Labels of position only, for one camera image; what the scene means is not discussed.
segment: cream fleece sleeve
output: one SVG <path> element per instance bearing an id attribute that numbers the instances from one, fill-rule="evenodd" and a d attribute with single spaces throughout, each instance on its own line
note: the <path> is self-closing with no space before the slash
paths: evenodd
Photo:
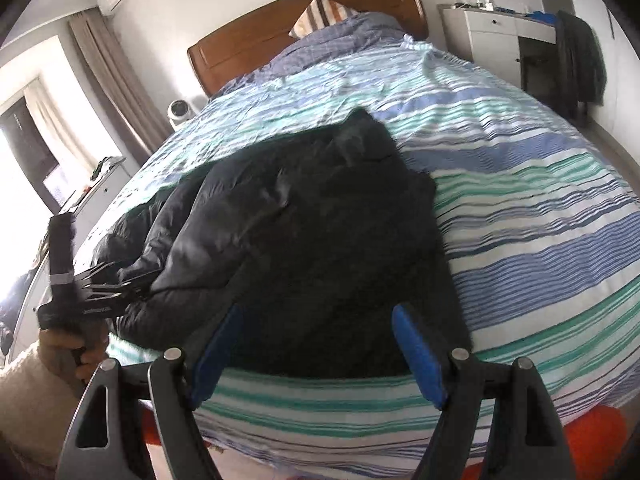
<path id="1" fill-rule="evenodd" d="M 0 370 L 0 434 L 16 452 L 54 467 L 78 400 L 38 352 L 36 342 Z"/>

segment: beige curtain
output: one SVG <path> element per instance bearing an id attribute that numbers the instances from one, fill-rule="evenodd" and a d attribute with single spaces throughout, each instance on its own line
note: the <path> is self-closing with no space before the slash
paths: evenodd
<path id="1" fill-rule="evenodd" d="M 74 14 L 69 25 L 89 68 L 132 130 L 123 142 L 138 143 L 148 157 L 173 132 L 167 118 L 151 102 L 97 7 Z M 130 151 L 138 158 L 139 149 Z"/>
<path id="2" fill-rule="evenodd" d="M 89 177 L 98 161 L 69 129 L 39 78 L 24 88 L 24 100 L 40 135 L 65 173 Z"/>

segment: pillow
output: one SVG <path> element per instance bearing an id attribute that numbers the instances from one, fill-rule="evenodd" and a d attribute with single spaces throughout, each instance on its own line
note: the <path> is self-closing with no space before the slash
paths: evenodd
<path id="1" fill-rule="evenodd" d="M 335 25 L 335 23 L 342 22 L 357 13 L 356 10 L 345 7 L 333 0 L 311 0 L 305 12 L 302 13 L 290 30 L 289 35 L 292 38 L 301 40 L 314 30 Z"/>

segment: dresser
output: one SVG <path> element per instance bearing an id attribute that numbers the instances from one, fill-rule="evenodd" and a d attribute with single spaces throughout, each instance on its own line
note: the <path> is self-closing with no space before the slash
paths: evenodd
<path id="1" fill-rule="evenodd" d="M 94 186 L 86 194 L 71 197 L 63 206 L 61 212 L 72 211 L 76 217 L 74 238 L 74 255 L 78 248 L 88 237 L 89 232 L 96 225 L 109 204 L 131 179 L 123 166 L 123 157 L 112 158 L 99 176 Z M 35 309 L 43 303 L 46 291 L 49 287 L 49 255 L 46 254 L 36 275 L 31 282 L 27 295 L 24 298 L 20 316 L 15 326 L 14 344 L 6 357 L 6 363 L 10 363 L 20 352 L 28 348 L 38 338 L 38 319 Z"/>
<path id="2" fill-rule="evenodd" d="M 482 9 L 440 9 L 447 49 L 518 88 L 522 87 L 522 40 L 555 44 L 556 29 L 520 14 Z"/>

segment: striped bedsheet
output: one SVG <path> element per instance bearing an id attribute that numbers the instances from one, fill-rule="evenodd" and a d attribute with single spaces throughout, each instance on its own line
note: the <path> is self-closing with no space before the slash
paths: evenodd
<path id="1" fill-rule="evenodd" d="M 569 124 L 485 70 L 405 38 L 210 102 L 123 189 L 78 254 L 197 165 L 364 106 L 438 184 L 436 216 L 475 351 L 533 359 L 564 423 L 640 388 L 640 209 Z M 112 340 L 124 363 L 150 352 Z M 482 455 L 492 404 L 472 456 Z M 411 376 L 313 381 L 228 369 L 196 416 L 222 446 L 318 476 L 417 466 L 439 413 Z"/>

